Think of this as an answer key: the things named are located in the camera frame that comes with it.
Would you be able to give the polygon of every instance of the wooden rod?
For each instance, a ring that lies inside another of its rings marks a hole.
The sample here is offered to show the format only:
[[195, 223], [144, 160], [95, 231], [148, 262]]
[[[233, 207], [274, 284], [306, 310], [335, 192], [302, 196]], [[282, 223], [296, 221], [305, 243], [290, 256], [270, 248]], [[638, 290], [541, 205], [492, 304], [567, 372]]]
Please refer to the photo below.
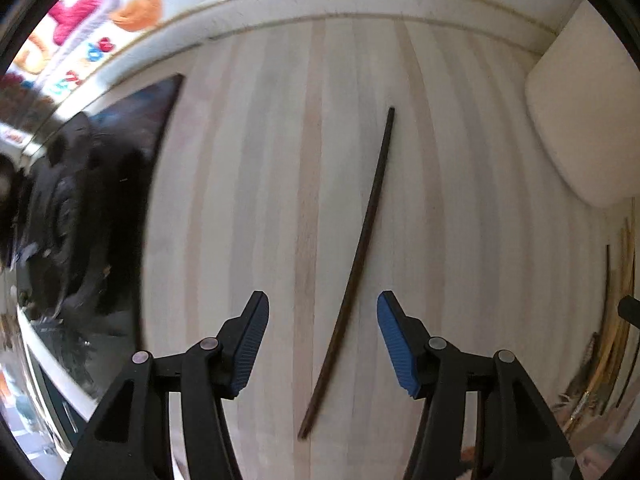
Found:
[[378, 210], [378, 203], [380, 202], [382, 180], [385, 176], [386, 159], [389, 153], [391, 130], [393, 129], [395, 114], [396, 109], [393, 107], [389, 108], [389, 112], [386, 115], [385, 133], [382, 137], [382, 146], [380, 147], [376, 173], [373, 177], [373, 185], [371, 186], [369, 203], [367, 203], [367, 211], [365, 212], [364, 220], [362, 222], [362, 230], [360, 231], [360, 239], [358, 240], [356, 255], [353, 257], [351, 272], [349, 273], [347, 286], [344, 289], [342, 303], [340, 304], [340, 310], [338, 311], [338, 319], [335, 321], [334, 332], [331, 334], [331, 341], [329, 341], [329, 347], [327, 348], [326, 355], [324, 356], [322, 368], [320, 368], [318, 382], [316, 383], [316, 387], [311, 395], [311, 400], [306, 407], [305, 418], [302, 420], [300, 430], [298, 431], [299, 440], [305, 440], [313, 429], [316, 418], [318, 417], [320, 406], [322, 405], [322, 400], [326, 395], [326, 390], [329, 386], [335, 364], [338, 361], [338, 355], [340, 354], [340, 348], [342, 347], [344, 333], [347, 330], [351, 312], [353, 311], [353, 304], [358, 291], [362, 271], [364, 270], [367, 248], [369, 247], [373, 224], [376, 219], [376, 211]]

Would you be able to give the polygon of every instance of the silver rivet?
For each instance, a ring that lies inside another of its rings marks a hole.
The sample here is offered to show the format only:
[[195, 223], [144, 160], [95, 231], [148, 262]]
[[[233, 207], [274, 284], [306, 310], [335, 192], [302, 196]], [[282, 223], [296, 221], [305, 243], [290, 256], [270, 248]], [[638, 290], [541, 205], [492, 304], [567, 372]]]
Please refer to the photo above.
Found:
[[203, 350], [214, 350], [218, 347], [218, 340], [215, 337], [206, 337], [200, 342]]
[[434, 350], [442, 350], [447, 346], [447, 342], [441, 337], [432, 337], [429, 339], [429, 346]]
[[509, 350], [500, 350], [498, 352], [498, 359], [503, 363], [513, 363], [516, 360], [516, 356]]
[[140, 352], [136, 352], [135, 354], [133, 354], [133, 357], [131, 358], [131, 360], [135, 362], [135, 364], [137, 365], [141, 365], [147, 359], [149, 359], [149, 354], [144, 350], [141, 350]]

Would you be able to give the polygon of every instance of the wooden floor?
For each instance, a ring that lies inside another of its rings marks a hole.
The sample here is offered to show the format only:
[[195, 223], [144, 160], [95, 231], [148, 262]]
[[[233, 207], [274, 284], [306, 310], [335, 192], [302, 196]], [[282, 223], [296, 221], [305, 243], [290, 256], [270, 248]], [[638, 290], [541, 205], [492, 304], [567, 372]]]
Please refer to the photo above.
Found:
[[[155, 178], [144, 328], [155, 355], [182, 352], [252, 290], [268, 294], [253, 375], [226, 404], [246, 479], [402, 477], [421, 404], [398, 385], [376, 325], [384, 289], [463, 351], [513, 350], [548, 400], [566, 386], [599, 324], [607, 234], [624, 205], [590, 208], [548, 160], [524, 102], [535, 62], [479, 34], [376, 18], [200, 48]], [[389, 106], [356, 311], [318, 424], [299, 443]]]

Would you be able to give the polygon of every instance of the ribbed blue rubber pad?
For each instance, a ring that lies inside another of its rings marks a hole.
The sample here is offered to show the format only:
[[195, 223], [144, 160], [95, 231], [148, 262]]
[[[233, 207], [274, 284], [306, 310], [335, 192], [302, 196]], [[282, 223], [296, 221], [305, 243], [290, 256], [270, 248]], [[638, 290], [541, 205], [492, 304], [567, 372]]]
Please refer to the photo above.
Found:
[[382, 294], [378, 296], [378, 326], [385, 340], [386, 350], [391, 357], [391, 364], [394, 366], [400, 386], [415, 399], [420, 390], [420, 384], [415, 378], [414, 357], [402, 335], [396, 317]]
[[234, 358], [234, 373], [231, 377], [230, 389], [234, 396], [240, 393], [247, 383], [251, 370], [254, 368], [255, 358], [260, 349], [262, 336], [267, 329], [269, 321], [269, 302], [264, 297], [254, 314], [251, 316], [249, 325], [242, 335], [242, 340], [238, 345], [238, 351]]

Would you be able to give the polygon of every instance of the bundle of sticks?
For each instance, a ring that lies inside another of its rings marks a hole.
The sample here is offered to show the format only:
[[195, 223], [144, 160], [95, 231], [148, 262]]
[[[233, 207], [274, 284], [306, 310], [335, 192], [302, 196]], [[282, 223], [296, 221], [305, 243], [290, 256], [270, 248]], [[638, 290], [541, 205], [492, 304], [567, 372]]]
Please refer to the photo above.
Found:
[[602, 436], [603, 431], [610, 427], [603, 422], [612, 422], [614, 413], [618, 418], [623, 399], [634, 390], [628, 386], [638, 358], [638, 333], [634, 332], [634, 338], [630, 339], [630, 325], [618, 315], [618, 303], [634, 293], [635, 225], [635, 204], [632, 202], [630, 219], [626, 218], [624, 227], [620, 229], [617, 268], [613, 268], [612, 251], [607, 246], [606, 297], [600, 331], [592, 336], [580, 370], [561, 395], [562, 402], [554, 409], [556, 419], [570, 442], [577, 432], [583, 439], [581, 430], [594, 422], [599, 431], [592, 432], [593, 436], [596, 433]]

